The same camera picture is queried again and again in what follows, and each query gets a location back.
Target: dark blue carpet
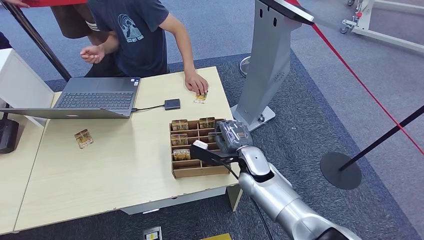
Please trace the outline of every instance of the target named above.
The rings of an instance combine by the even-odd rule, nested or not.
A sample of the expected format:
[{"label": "dark blue carpet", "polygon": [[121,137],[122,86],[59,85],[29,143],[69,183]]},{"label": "dark blue carpet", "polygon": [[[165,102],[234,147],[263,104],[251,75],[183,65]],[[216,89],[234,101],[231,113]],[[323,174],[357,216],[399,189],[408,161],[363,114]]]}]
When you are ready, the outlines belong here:
[{"label": "dark blue carpet", "polygon": [[[195,61],[197,68],[217,66],[230,106],[241,94],[245,79],[239,74],[238,64],[246,56]],[[175,63],[170,69],[182,71],[183,66]],[[47,84],[60,91],[65,82]],[[252,133],[254,143],[310,207],[364,240],[420,239],[365,158],[359,161],[363,182],[355,190],[337,189],[322,176],[322,155],[330,151],[353,155],[359,149],[294,54],[290,75],[269,106],[276,118]],[[266,221],[273,239],[287,239],[279,226],[267,217]],[[0,236],[0,240],[139,240],[144,229],[154,226],[162,226],[165,240],[196,240],[222,233],[230,233],[235,240],[267,239],[260,217],[246,196],[235,213],[227,197],[218,196],[146,215],[104,213]]]}]

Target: card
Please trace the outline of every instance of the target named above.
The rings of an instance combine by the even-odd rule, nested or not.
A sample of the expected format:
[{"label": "card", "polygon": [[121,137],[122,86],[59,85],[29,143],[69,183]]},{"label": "card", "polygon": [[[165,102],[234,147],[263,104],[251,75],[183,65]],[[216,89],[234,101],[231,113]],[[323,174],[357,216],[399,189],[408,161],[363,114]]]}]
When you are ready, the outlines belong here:
[{"label": "card", "polygon": [[172,121],[172,131],[183,131],[183,130],[189,130],[189,121],[187,121],[187,119]]},{"label": "card", "polygon": [[188,145],[189,139],[187,133],[171,135],[172,146]]},{"label": "card", "polygon": [[173,151],[175,161],[190,160],[190,149],[177,149]]},{"label": "card", "polygon": [[215,117],[204,117],[199,119],[200,129],[214,129],[215,128]]},{"label": "card", "polygon": [[94,143],[90,132],[84,129],[74,135],[80,149],[84,149],[88,145]]},{"label": "card", "polygon": [[207,96],[208,96],[208,92],[205,92],[205,93],[200,94],[200,95],[196,95],[196,97],[194,98],[194,102],[198,103],[198,104],[204,104],[206,102]]}]

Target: person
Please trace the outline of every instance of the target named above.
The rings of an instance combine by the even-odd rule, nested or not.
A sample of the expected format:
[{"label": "person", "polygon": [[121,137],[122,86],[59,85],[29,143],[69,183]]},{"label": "person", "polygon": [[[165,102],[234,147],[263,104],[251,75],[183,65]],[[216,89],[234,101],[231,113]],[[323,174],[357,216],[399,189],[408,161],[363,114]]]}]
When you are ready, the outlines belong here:
[{"label": "person", "polygon": [[108,31],[107,40],[81,50],[88,63],[98,64],[116,53],[118,68],[127,76],[150,77],[169,73],[165,32],[173,34],[182,56],[185,86],[198,95],[208,91],[208,82],[196,73],[192,46],[183,24],[160,0],[87,0],[97,27]]},{"label": "person", "polygon": [[[22,0],[4,1],[22,8],[30,7]],[[64,37],[69,39],[88,37],[93,45],[100,45],[108,38],[108,32],[100,31],[97,28],[87,4],[58,5],[50,8]],[[120,74],[122,71],[117,67],[113,56],[107,55],[101,64],[93,65],[85,77],[108,77]]]},{"label": "person", "polygon": [[5,35],[0,31],[0,49],[11,49],[12,46]]}]

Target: human arm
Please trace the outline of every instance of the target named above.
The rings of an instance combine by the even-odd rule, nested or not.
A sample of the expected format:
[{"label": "human arm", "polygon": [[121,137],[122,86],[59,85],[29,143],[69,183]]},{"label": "human arm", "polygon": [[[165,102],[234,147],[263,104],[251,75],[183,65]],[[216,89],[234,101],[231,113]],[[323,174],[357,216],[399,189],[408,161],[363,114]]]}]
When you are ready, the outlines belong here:
[{"label": "human arm", "polygon": [[192,44],[184,25],[172,14],[168,14],[159,27],[172,33],[175,37],[176,45],[184,63],[185,86],[188,90],[198,95],[207,92],[209,88],[208,82],[196,72],[193,62]]},{"label": "human arm", "polygon": [[106,54],[114,53],[118,50],[119,41],[114,31],[109,32],[107,40],[98,46],[87,46],[79,53],[81,58],[87,63],[98,64]]},{"label": "human arm", "polygon": [[23,3],[22,0],[3,0],[3,1],[12,5],[19,6],[19,7],[23,7],[27,9],[30,8],[30,6],[26,3]]}]

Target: laptop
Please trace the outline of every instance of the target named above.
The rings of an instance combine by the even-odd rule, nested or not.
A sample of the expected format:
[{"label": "laptop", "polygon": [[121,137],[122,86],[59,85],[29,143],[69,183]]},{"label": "laptop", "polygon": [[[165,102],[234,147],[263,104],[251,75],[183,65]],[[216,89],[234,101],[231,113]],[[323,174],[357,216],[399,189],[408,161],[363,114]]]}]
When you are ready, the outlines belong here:
[{"label": "laptop", "polygon": [[73,77],[53,108],[0,108],[44,119],[128,119],[139,77]]}]

